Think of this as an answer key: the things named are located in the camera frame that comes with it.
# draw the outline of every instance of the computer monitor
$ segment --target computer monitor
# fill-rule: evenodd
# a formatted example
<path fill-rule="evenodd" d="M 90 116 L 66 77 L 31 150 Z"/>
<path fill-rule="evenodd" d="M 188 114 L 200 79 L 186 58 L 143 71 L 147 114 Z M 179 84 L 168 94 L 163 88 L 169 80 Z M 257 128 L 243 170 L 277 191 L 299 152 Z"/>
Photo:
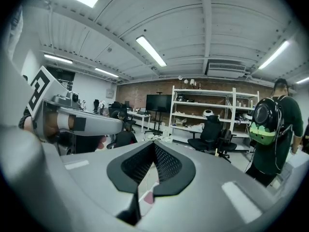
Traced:
<path fill-rule="evenodd" d="M 172 95 L 147 95 L 146 110 L 170 113 Z"/>

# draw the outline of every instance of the black cap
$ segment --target black cap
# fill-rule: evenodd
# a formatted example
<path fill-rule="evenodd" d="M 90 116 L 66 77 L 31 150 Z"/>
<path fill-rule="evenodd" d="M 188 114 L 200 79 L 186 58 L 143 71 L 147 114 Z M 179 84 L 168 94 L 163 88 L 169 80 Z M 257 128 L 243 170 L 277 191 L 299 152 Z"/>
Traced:
<path fill-rule="evenodd" d="M 288 82 L 284 78 L 279 78 L 279 79 L 276 80 L 274 89 L 276 89 L 278 84 L 284 84 L 284 85 L 286 85 L 287 88 L 289 87 Z"/>

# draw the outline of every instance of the white wall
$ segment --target white wall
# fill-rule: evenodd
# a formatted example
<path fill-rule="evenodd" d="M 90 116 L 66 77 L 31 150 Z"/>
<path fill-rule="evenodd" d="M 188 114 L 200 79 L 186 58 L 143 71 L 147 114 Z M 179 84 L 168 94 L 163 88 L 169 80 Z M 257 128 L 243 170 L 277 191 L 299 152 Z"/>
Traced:
<path fill-rule="evenodd" d="M 299 105 L 304 122 L 304 131 L 305 131 L 305 128 L 308 125 L 308 117 L 309 117 L 309 85 L 297 91 L 297 94 L 294 95 L 293 98 L 297 101 Z"/>
<path fill-rule="evenodd" d="M 43 64 L 40 47 L 38 34 L 24 28 L 14 51 L 13 62 L 20 74 L 28 77 L 28 83 L 31 83 Z"/>
<path fill-rule="evenodd" d="M 114 96 L 112 99 L 106 98 L 106 90 L 112 89 Z M 95 99 L 113 103 L 116 97 L 117 86 L 110 82 L 106 82 L 99 78 L 88 76 L 85 74 L 75 73 L 72 91 L 78 93 L 81 101 L 86 101 L 87 110 L 92 112 L 94 109 L 93 102 Z"/>

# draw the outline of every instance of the wall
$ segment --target wall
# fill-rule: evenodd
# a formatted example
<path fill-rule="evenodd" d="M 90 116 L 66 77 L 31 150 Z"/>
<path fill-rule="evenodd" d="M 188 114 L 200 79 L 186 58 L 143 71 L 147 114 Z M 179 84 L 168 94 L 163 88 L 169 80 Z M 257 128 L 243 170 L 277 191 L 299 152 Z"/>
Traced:
<path fill-rule="evenodd" d="M 232 91 L 232 88 L 235 87 L 237 92 L 243 93 L 251 93 L 255 94 L 257 91 L 260 93 L 260 99 L 269 97 L 272 88 L 250 84 L 246 82 L 232 82 L 232 81 L 222 81 L 215 79 L 196 79 L 197 83 L 201 83 L 202 89 L 210 89 L 210 90 L 223 90 L 223 91 Z M 126 84 L 119 85 L 117 88 L 116 101 L 120 103 L 124 103 L 124 101 L 130 101 L 130 106 L 139 108 L 146 106 L 146 96 L 147 94 L 157 94 L 156 92 L 162 92 L 162 94 L 172 94 L 173 85 L 175 88 L 184 88 L 183 80 L 180 82 L 179 80 L 162 80 L 155 82 L 144 82 L 144 83 L 135 83 L 135 84 Z M 225 104 L 225 98 L 222 97 L 209 97 L 209 96 L 186 96 L 191 99 L 195 99 L 198 102 L 206 102 L 207 103 L 215 103 L 215 104 Z M 224 109 L 220 108 L 211 108 L 213 112 L 220 117 L 225 116 Z M 177 110 L 180 112 L 185 112 L 186 114 L 194 114 L 201 116 L 205 107 L 198 106 L 185 106 L 185 105 L 177 105 Z M 163 114 L 163 122 L 166 125 L 169 124 L 169 114 Z M 201 120 L 198 119 L 187 119 L 187 124 L 198 124 L 201 123 Z"/>
<path fill-rule="evenodd" d="M 106 98 L 106 90 L 113 89 L 114 96 L 112 99 Z M 72 91 L 79 94 L 81 101 L 86 101 L 87 110 L 92 112 L 94 109 L 93 102 L 95 99 L 113 103 L 115 101 L 117 86 L 85 74 L 75 73 Z"/>
<path fill-rule="evenodd" d="M 28 77 L 28 83 L 31 83 L 44 61 L 40 47 L 38 34 L 23 29 L 14 51 L 13 62 L 20 74 Z"/>
<path fill-rule="evenodd" d="M 304 131 L 305 131 L 305 128 L 308 125 L 308 117 L 309 117 L 309 85 L 297 91 L 297 94 L 294 95 L 293 98 L 297 101 L 299 105 L 304 122 Z"/>

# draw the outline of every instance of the brick wall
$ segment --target brick wall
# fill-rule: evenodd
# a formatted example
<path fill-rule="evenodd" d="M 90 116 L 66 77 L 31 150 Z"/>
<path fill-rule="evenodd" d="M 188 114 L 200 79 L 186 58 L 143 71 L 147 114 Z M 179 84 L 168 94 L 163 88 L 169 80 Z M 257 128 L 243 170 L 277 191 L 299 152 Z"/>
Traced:
<path fill-rule="evenodd" d="M 235 87 L 237 92 L 251 93 L 256 94 L 257 91 L 260 93 L 260 99 L 269 97 L 272 88 L 250 84 L 246 82 L 233 82 L 233 81 L 224 81 L 224 80 L 207 80 L 207 79 L 196 79 L 196 82 L 201 83 L 202 89 L 208 90 L 223 90 L 223 91 L 232 91 L 232 88 Z M 124 103 L 125 101 L 130 102 L 130 106 L 134 108 L 146 107 L 146 96 L 147 94 L 155 95 L 157 92 L 162 92 L 162 94 L 172 94 L 173 85 L 175 88 L 184 88 L 183 80 L 180 82 L 178 79 L 173 80 L 162 80 L 155 82 L 144 82 L 144 83 L 134 83 L 117 86 L 116 101 Z M 210 97 L 210 96 L 194 96 L 186 95 L 187 98 L 194 99 L 197 102 L 201 103 L 215 103 L 225 105 L 225 98 L 223 97 Z M 198 106 L 186 106 L 186 105 L 177 105 L 177 111 L 194 114 L 201 116 L 205 107 Z M 221 108 L 211 108 L 211 110 L 220 117 L 225 116 L 225 110 Z M 162 114 L 162 120 L 166 125 L 169 124 L 169 114 Z M 199 119 L 188 118 L 187 124 L 198 124 L 201 123 Z"/>

